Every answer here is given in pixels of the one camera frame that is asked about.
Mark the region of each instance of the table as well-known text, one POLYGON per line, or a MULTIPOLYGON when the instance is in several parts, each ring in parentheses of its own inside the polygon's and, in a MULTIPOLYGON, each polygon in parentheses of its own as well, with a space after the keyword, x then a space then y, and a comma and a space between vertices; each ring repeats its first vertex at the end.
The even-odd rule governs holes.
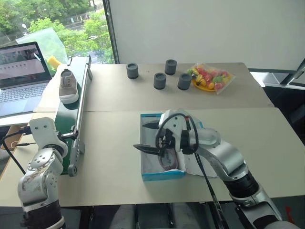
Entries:
POLYGON ((33 113, 18 114, 0 118, 0 126, 27 124, 31 120, 33 113))
MULTIPOLYGON (((213 63, 216 68, 226 69, 236 75, 235 80, 220 94, 200 91, 191 85, 186 91, 177 87, 179 76, 192 64, 178 64, 174 75, 166 78, 166 87, 153 87, 155 73, 164 72, 164 64, 139 64, 139 77, 129 79, 125 64, 92 64, 93 81, 87 91, 86 111, 140 111, 166 110, 169 108, 215 109, 274 107, 261 86, 251 76, 243 63, 213 63)), ((45 89, 36 112, 56 111, 60 73, 45 89)))
MULTIPOLYGON (((305 148, 277 108, 187 111, 243 153, 253 176, 270 197, 305 194, 305 148)), ((76 177, 59 178, 61 206, 212 201, 200 176, 142 181, 140 152, 132 145, 140 141, 139 117, 147 112, 153 111, 85 112, 81 139, 86 154, 76 177)), ((33 118, 54 114, 35 113, 33 118)), ((31 135, 21 140, 32 141, 31 135)), ((36 151, 36 145, 18 147, 14 155, 25 167, 36 151)), ((21 176, 10 161, 0 179, 0 206, 20 206, 17 183, 21 176)), ((220 201, 231 200, 220 179, 211 179, 211 184, 220 201)))

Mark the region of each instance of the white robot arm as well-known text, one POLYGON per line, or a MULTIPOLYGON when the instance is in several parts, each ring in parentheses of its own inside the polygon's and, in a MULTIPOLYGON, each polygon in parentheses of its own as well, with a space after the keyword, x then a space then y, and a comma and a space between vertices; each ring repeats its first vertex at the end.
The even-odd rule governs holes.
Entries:
POLYGON ((240 151, 224 141, 220 134, 210 128, 197 130, 193 119, 184 112, 168 110, 157 123, 159 130, 155 139, 156 148, 145 145, 135 147, 145 153, 156 154, 165 148, 182 150, 184 154, 203 156, 227 186, 236 212, 245 228, 250 229, 297 229, 283 222, 282 217, 263 187, 254 179, 240 151))
POLYGON ((58 201, 57 178, 62 173, 62 159, 68 153, 68 146, 50 118, 31 120, 30 129, 39 148, 18 183, 24 211, 21 225, 31 229, 65 228, 58 201))

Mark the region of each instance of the laptop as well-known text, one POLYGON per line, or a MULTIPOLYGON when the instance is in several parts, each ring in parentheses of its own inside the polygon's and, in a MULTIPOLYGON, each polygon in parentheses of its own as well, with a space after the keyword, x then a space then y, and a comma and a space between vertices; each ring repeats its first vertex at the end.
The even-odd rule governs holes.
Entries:
POLYGON ((50 80, 36 42, 0 48, 0 116, 32 112, 50 80))

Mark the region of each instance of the green foliage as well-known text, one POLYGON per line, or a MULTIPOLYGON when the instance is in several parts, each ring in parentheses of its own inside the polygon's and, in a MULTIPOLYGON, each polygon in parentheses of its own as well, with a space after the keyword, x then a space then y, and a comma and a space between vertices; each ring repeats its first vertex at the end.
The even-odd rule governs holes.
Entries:
POLYGON ((96 37, 90 42, 90 50, 95 51, 102 63, 114 63, 112 46, 105 19, 105 11, 90 14, 90 19, 84 23, 86 33, 96 37))
POLYGON ((0 0, 0 29, 15 33, 37 19, 64 20, 90 9, 88 0, 0 0))
POLYGON ((66 29, 63 26, 63 24, 60 23, 59 20, 51 21, 50 18, 45 18, 45 19, 37 19, 37 21, 32 21, 30 27, 28 28, 28 31, 36 32, 50 27, 52 27, 55 32, 60 32, 66 29))
POLYGON ((68 56, 86 55, 88 51, 94 51, 102 63, 114 63, 104 15, 103 10, 90 14, 90 19, 84 22, 84 30, 81 31, 66 29, 59 20, 52 21, 50 18, 32 21, 28 30, 36 32, 52 27, 66 47, 68 56))

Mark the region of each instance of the fruit plate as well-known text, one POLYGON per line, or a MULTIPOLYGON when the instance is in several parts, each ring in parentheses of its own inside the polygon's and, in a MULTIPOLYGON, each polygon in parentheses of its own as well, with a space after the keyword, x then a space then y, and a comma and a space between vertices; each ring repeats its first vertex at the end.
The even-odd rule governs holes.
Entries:
POLYGON ((197 82, 195 79, 192 79, 192 83, 194 84, 195 87, 199 88, 200 90, 206 91, 206 92, 215 92, 216 90, 214 89, 208 89, 206 86, 203 85, 197 85, 197 82))
POLYGON ((220 94, 235 78, 226 70, 217 69, 200 63, 187 70, 193 78, 193 84, 200 90, 220 94))

